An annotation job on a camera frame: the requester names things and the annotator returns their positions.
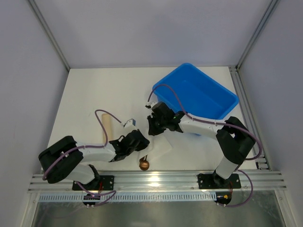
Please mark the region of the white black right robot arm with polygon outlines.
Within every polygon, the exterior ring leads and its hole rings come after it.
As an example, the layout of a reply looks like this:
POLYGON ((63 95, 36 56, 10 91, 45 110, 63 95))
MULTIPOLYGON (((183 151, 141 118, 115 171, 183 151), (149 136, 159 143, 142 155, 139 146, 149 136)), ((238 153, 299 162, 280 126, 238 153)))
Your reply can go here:
POLYGON ((164 102, 151 102, 146 108, 151 111, 147 117, 151 136, 170 130, 207 136, 219 143, 223 158, 213 173, 198 174, 200 189, 241 188, 235 171, 247 158, 256 139, 238 118, 231 116, 226 121, 212 122, 184 111, 174 112, 164 102))

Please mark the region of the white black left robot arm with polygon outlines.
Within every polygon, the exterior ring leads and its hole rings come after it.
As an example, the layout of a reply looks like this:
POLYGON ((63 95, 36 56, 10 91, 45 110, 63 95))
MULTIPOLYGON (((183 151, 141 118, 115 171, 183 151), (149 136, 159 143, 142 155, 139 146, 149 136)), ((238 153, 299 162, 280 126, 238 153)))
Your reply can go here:
POLYGON ((44 171, 43 180, 50 184, 64 179, 89 184, 98 181, 99 176, 93 165, 83 163, 122 161, 133 152, 146 149, 149 144, 150 141, 139 130, 104 145, 80 144, 73 136, 66 136, 42 151, 38 159, 44 171))

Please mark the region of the copper spoon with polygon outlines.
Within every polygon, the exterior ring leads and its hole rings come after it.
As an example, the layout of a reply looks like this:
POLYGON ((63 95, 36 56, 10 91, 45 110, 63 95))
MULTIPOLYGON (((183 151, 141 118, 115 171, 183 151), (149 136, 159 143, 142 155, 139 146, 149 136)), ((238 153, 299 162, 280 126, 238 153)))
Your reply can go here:
POLYGON ((150 167, 150 163, 149 161, 147 160, 147 155, 142 157, 139 161, 139 168, 142 170, 142 171, 147 171, 150 167))

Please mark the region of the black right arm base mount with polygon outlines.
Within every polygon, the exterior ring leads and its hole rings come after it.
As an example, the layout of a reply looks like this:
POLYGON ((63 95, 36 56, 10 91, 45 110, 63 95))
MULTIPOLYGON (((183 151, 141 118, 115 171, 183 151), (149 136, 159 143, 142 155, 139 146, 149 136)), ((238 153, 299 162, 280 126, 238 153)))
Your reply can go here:
POLYGON ((231 174, 228 179, 223 179, 219 175, 198 174, 197 182, 199 189, 240 189, 241 182, 238 174, 231 174))

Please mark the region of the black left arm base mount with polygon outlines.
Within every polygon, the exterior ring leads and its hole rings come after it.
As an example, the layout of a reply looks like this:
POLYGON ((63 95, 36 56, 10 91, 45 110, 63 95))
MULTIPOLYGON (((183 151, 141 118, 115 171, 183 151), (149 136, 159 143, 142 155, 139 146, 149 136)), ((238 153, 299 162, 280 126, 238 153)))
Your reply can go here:
POLYGON ((88 184, 81 184, 81 186, 88 191, 111 191, 114 189, 114 180, 113 175, 100 175, 96 180, 94 179, 88 184))

